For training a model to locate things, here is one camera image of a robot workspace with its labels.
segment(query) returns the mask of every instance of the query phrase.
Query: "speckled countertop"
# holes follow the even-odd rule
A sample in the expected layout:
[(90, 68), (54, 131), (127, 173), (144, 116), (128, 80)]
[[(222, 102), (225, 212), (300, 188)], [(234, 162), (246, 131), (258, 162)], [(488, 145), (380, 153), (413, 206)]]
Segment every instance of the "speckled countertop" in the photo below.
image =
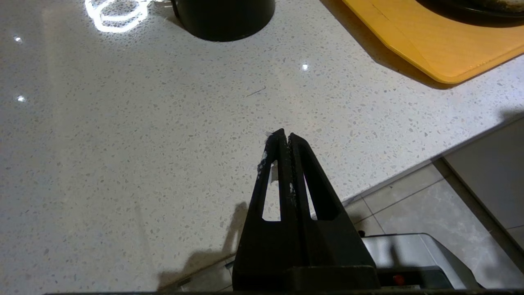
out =
[(523, 58), (441, 89), (323, 2), (280, 0), (232, 43), (158, 3), (119, 29), (100, 2), (4, 3), (1, 293), (155, 290), (228, 256), (278, 128), (348, 199), (524, 109)]

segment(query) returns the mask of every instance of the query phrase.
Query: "white quartz countertop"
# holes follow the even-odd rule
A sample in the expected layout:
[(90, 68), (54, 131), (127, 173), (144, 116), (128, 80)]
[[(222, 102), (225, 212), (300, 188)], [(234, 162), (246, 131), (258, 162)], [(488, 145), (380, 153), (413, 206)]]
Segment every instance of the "white quartz countertop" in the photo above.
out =
[(155, 290), (234, 253), (279, 128), (346, 200), (524, 109), (522, 57), (442, 88), (324, 2), (338, 19), (279, 0), (231, 43), (158, 3), (113, 33), (86, 12), (100, 1), (3, 3), (0, 292)]

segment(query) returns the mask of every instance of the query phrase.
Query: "tile floor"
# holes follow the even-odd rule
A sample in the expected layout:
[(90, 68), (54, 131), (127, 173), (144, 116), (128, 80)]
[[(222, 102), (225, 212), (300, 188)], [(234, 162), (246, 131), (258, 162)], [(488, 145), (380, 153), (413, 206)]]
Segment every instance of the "tile floor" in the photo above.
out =
[[(357, 230), (366, 236), (427, 233), (473, 272), (485, 288), (524, 288), (524, 275), (464, 203), (458, 180), (449, 170), (427, 165), (346, 205)], [(232, 291), (234, 258), (201, 271), (178, 285), (178, 291)]]

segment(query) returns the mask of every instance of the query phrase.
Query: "cutting board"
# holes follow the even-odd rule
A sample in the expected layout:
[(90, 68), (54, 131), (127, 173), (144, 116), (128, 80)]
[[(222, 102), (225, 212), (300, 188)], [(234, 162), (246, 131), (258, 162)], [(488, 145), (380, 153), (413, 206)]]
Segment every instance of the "cutting board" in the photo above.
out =
[(460, 83), (524, 53), (524, 25), (467, 24), (416, 0), (343, 2), (384, 45), (442, 83)]

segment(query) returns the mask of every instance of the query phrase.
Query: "black pot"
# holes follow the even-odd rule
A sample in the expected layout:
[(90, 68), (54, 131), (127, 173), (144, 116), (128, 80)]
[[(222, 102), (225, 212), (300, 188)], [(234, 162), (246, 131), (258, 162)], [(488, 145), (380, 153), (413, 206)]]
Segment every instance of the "black pot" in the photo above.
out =
[(275, 0), (171, 0), (185, 29), (210, 41), (233, 41), (264, 28)]

